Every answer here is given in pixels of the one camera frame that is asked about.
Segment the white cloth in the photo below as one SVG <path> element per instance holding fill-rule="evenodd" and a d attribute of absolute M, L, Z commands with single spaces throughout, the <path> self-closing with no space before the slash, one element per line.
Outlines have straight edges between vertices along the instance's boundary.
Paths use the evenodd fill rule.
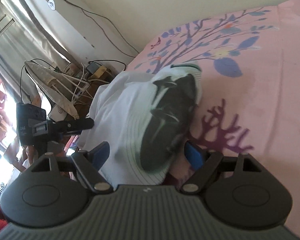
<path fill-rule="evenodd" d="M 167 66 L 156 75 L 125 71 L 116 76 L 111 84 L 99 87 L 89 112 L 89 117 L 94 120 L 95 125 L 92 129 L 82 132 L 78 146 L 90 151 L 103 141 L 109 143 L 110 155 L 100 169 L 100 173 L 113 187 L 117 187 L 118 184 L 154 185 L 164 180 L 174 155 L 167 159 L 160 168 L 145 171 L 142 168 L 144 165 L 141 164 L 142 157 L 140 157 L 144 151 L 141 150 L 142 144 L 144 140 L 155 140 L 152 146 L 156 147 L 155 143 L 162 138 L 162 133 L 156 137 L 160 133 L 160 125 L 149 138 L 144 138 L 144 135 L 154 116 L 152 111 L 158 110 L 159 103 L 162 103 L 161 99 L 168 91 L 171 91 L 168 86 L 176 86 L 182 78 L 189 78 L 189 74 L 193 77 L 192 90 L 195 92 L 192 102 L 195 105 L 201 98 L 201 71 L 191 64 Z M 165 83 L 167 86 L 155 85 L 156 81 L 164 80 L 168 80 Z M 171 99 L 170 97 L 169 100 L 179 104 L 179 98 Z M 173 114 L 168 116 L 170 120 L 179 118 Z M 172 144 L 182 140 L 186 132 L 187 129 L 182 131 L 182 136 L 176 134 Z M 167 150 L 164 148 L 159 154 L 164 154 Z"/>
<path fill-rule="evenodd" d="M 72 88 L 72 84 L 64 77 L 64 75 L 57 73 L 48 68 L 42 67 L 37 63 L 31 61 L 25 61 L 25 67 L 33 81 L 38 85 L 38 87 L 58 106 L 65 110 L 69 115 L 73 116 L 75 119 L 79 119 L 79 115 L 74 105 L 66 98 L 65 95 L 72 96 L 63 86 L 58 82 L 60 81 L 63 85 Z M 50 85 L 55 85 L 62 94 L 58 93 L 50 87 Z"/>

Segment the black plastic mount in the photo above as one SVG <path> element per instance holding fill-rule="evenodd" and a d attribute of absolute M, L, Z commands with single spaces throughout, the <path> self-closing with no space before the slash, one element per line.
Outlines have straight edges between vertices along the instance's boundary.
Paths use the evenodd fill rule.
<path fill-rule="evenodd" d="M 109 156 L 107 142 L 85 154 L 41 156 L 2 193 L 1 208 L 7 220 L 32 228 L 60 225 L 81 213 L 91 195 L 113 192 L 86 158 L 99 159 L 104 152 Z M 82 183 L 61 176 L 60 171 L 73 172 Z"/>
<path fill-rule="evenodd" d="M 204 164 L 182 186 L 183 195 L 198 196 L 211 215 L 234 228 L 262 230 L 284 224 L 292 198 L 250 154 L 226 157 L 192 146 Z M 113 192 L 98 173 L 109 151 L 104 142 L 90 152 L 75 152 L 70 157 L 43 155 L 2 193 L 3 213 L 26 228 L 54 227 L 74 219 L 92 196 Z M 62 177 L 60 171 L 73 172 L 80 183 Z M 225 178 L 223 174 L 229 171 L 232 176 Z"/>
<path fill-rule="evenodd" d="M 200 195 L 214 216 L 237 228 L 261 230 L 284 224 L 292 208 L 291 195 L 255 158 L 228 157 L 192 146 L 205 163 L 183 185 L 182 193 Z M 224 178 L 230 171 L 232 176 Z"/>

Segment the power cable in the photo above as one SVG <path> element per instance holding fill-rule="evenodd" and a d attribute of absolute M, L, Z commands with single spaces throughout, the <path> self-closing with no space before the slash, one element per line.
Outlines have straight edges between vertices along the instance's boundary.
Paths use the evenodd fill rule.
<path fill-rule="evenodd" d="M 129 57 L 135 57 L 135 56 L 131 56 L 131 55 L 129 55 L 129 54 L 123 52 L 121 49 L 119 49 L 119 48 L 111 41 L 111 39 L 110 39 L 110 38 L 108 37 L 108 35 L 106 34 L 105 30 L 104 30 L 104 29 L 96 22 L 96 20 L 95 20 L 94 18 L 92 18 L 91 16 L 87 15 L 85 12 L 94 14 L 94 15 L 96 15 L 96 16 L 99 16 L 99 17 L 101 17 L 101 18 L 103 18 L 103 19 L 108 20 L 108 21 L 111 23 L 111 25 L 116 29 L 116 31 L 119 33 L 119 35 L 122 37 L 122 39 L 123 39 L 123 40 L 124 40 L 131 48 L 133 48 L 137 53 L 139 53 L 139 51 L 137 51 L 136 48 L 133 47 L 133 46 L 132 46 L 125 38 L 124 38 L 124 36 L 121 34 L 121 32 L 118 30 L 118 28 L 114 25 L 114 23 L 113 23 L 109 18 L 107 18 L 107 17 L 105 17 L 105 16 L 102 16 L 102 15 L 100 15 L 100 14 L 94 13 L 94 12 L 90 12 L 90 11 L 88 11 L 88 10 L 82 8 L 81 6 L 76 5 L 76 4 L 74 4 L 74 3 L 72 3 L 72 2 L 70 2 L 70 1 L 68 1 L 68 0 L 63 0 L 63 1 L 65 1 L 66 3 L 68 3 L 68 4 L 70 4 L 70 5 L 74 6 L 74 7 L 80 8 L 80 9 L 82 10 L 82 12 L 84 13 L 85 16 L 91 18 L 91 19 L 95 22 L 95 24 L 99 26 L 99 28 L 102 30 L 102 32 L 104 33 L 104 35 L 106 36 L 106 38 L 107 38 L 107 39 L 111 42 L 111 44 L 112 44 L 117 50 L 119 50 L 121 53 L 123 53 L 124 55 L 127 55 L 127 56 L 129 56 Z"/>
<path fill-rule="evenodd" d="M 124 65 L 124 70 L 123 70 L 123 71 L 125 71 L 126 68 L 127 68 L 127 64 L 125 64 L 124 62 L 122 62 L 122 61 L 120 61 L 120 60 L 115 60 L 115 59 L 98 59 L 98 60 L 91 60 L 91 61 L 88 62 L 88 64 L 90 64 L 91 62 L 96 62 L 97 64 L 99 64 L 98 61 L 113 61 L 113 62 L 119 62 L 119 63 L 121 63 L 121 64 Z"/>

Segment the pink clothing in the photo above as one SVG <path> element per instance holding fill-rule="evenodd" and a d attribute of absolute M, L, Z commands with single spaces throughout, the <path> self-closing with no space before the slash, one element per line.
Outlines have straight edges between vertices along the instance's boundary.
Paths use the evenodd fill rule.
<path fill-rule="evenodd" d="M 190 61 L 202 69 L 202 100 L 189 138 L 259 160 L 292 194 L 286 226 L 300 237 L 300 0 L 172 28 L 127 70 Z M 170 173 L 181 179 L 188 168 L 180 153 Z"/>

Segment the white cable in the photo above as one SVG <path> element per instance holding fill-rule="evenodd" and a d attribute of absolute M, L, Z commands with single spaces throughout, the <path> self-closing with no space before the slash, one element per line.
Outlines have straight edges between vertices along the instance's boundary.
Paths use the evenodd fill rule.
<path fill-rule="evenodd" d="M 76 91 L 77 91 L 77 88 L 78 88 L 79 84 L 81 83 L 81 80 L 83 79 L 83 76 L 84 76 L 84 65 L 82 64 L 82 77 L 80 78 L 80 81 L 79 81 L 79 83 L 77 84 L 77 87 L 76 87 L 75 90 L 74 90 L 74 93 L 73 93 L 72 99 L 71 99 L 71 103 L 72 103 L 72 101 L 73 101 L 73 98 L 74 98 L 74 95 L 75 95 L 75 93 L 76 93 Z"/>
<path fill-rule="evenodd" d="M 101 79 L 90 79 L 90 80 L 88 80 L 88 82 L 89 82 L 89 81 L 100 81 L 100 82 L 103 82 L 103 83 L 105 83 L 105 84 L 110 84 L 109 82 L 104 81 L 104 80 L 101 80 Z"/>
<path fill-rule="evenodd" d="M 86 96 L 86 95 L 84 95 L 84 94 L 82 94 L 81 96 L 82 96 L 82 97 L 89 98 L 89 99 L 93 99 L 93 97 L 92 97 L 92 96 Z"/>
<path fill-rule="evenodd" d="M 87 92 L 87 94 L 88 94 L 89 96 L 91 96 L 91 98 L 93 99 L 93 96 L 89 93 L 88 89 L 86 90 L 86 92 Z"/>

